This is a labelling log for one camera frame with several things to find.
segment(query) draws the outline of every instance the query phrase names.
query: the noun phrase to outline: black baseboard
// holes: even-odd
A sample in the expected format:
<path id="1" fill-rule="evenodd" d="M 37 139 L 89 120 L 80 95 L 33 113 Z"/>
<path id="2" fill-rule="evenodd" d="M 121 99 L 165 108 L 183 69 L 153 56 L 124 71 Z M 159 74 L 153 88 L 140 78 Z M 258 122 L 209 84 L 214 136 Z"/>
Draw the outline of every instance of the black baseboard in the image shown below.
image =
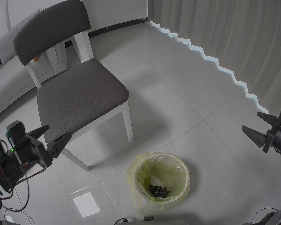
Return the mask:
<path id="1" fill-rule="evenodd" d="M 131 26 L 131 25 L 135 25 L 135 24 L 139 24 L 139 23 L 145 23 L 145 22 L 147 22 L 147 18 L 134 19 L 134 20 L 130 20 L 127 22 L 118 23 L 118 24 L 107 26 L 107 27 L 104 27 L 104 28 L 101 28 L 98 30 L 91 31 L 88 33 L 88 35 L 89 35 L 89 38 L 91 38 L 91 37 L 97 36 L 99 34 L 106 33 L 106 32 L 112 31 L 112 30 L 116 30 L 116 29 L 119 29 L 122 27 Z M 66 48 L 71 46 L 72 45 L 71 40 L 65 42 L 64 45 Z"/>

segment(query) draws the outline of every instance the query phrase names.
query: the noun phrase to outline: tiled floor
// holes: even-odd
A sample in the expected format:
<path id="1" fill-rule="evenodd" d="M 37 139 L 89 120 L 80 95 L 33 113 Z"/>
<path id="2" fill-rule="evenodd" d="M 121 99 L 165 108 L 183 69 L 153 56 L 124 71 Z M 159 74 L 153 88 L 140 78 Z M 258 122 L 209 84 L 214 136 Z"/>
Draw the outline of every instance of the tiled floor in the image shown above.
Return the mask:
<path id="1" fill-rule="evenodd" d="M 141 220 L 132 203 L 126 169 L 136 154 L 152 151 L 177 155 L 191 175 L 187 198 L 155 215 L 156 219 L 239 225 L 251 222 L 264 207 L 281 208 L 280 156 L 272 149 L 263 153 L 242 132 L 242 125 L 261 132 L 269 127 L 257 117 L 254 100 L 245 97 L 244 89 L 229 74 L 151 23 L 114 30 L 90 41 L 96 59 L 130 91 L 135 141 L 128 142 L 122 114 L 118 114 L 68 144 L 91 170 L 86 172 L 60 155 L 44 173 L 30 179 L 25 212 L 36 224 L 110 225 L 122 217 Z M 73 46 L 67 54 L 69 68 L 79 63 Z M 41 125 L 35 89 L 0 114 L 0 137 L 14 120 L 22 121 L 27 131 Z M 26 183 L 16 191 L 24 205 Z M 73 199 L 88 192 L 100 212 L 82 217 Z M 3 204 L 21 208 L 16 195 Z M 254 222 L 267 212 L 260 212 Z M 6 215 L 16 223 L 29 224 L 23 213 Z"/>

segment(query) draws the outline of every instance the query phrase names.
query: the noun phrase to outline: chair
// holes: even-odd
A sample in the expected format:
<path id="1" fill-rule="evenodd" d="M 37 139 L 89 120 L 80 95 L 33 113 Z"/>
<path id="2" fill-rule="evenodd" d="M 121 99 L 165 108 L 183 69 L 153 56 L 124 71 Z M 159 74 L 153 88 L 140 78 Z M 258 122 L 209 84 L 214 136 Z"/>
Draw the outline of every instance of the chair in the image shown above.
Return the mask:
<path id="1" fill-rule="evenodd" d="M 53 5 L 33 17 L 17 34 L 14 48 L 38 88 L 37 103 L 44 134 L 50 143 L 66 132 L 69 142 L 113 117 L 123 113 L 130 143 L 133 132 L 128 106 L 129 91 L 103 65 L 94 59 L 87 30 L 91 29 L 84 4 L 68 0 Z M 41 86 L 30 61 L 50 47 L 71 37 L 81 64 Z M 62 154 L 88 171 L 89 167 L 66 148 Z"/>

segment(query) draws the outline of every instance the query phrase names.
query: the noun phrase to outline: light under curtain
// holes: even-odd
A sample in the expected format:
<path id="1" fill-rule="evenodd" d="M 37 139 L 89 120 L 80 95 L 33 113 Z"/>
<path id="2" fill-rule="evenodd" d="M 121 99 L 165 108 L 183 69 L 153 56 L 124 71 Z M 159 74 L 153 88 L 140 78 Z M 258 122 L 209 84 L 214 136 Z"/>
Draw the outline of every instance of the light under curtain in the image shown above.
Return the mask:
<path id="1" fill-rule="evenodd" d="M 202 47 L 279 115 L 281 1 L 148 0 L 148 19 Z"/>

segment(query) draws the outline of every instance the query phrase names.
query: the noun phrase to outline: gray pillow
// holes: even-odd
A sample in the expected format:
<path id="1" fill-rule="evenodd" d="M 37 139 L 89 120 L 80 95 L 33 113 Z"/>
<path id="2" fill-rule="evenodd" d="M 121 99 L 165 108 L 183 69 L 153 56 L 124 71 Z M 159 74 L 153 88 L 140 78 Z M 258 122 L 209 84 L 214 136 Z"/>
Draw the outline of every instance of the gray pillow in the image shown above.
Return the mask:
<path id="1" fill-rule="evenodd" d="M 0 38 L 0 59 L 2 66 L 5 65 L 11 58 L 16 55 L 14 49 L 14 38 L 19 32 L 19 30 L 34 17 L 37 13 L 40 12 L 40 9 L 36 10 L 29 17 L 25 18 L 23 21 L 15 25 L 11 30 L 9 30 L 4 36 Z"/>

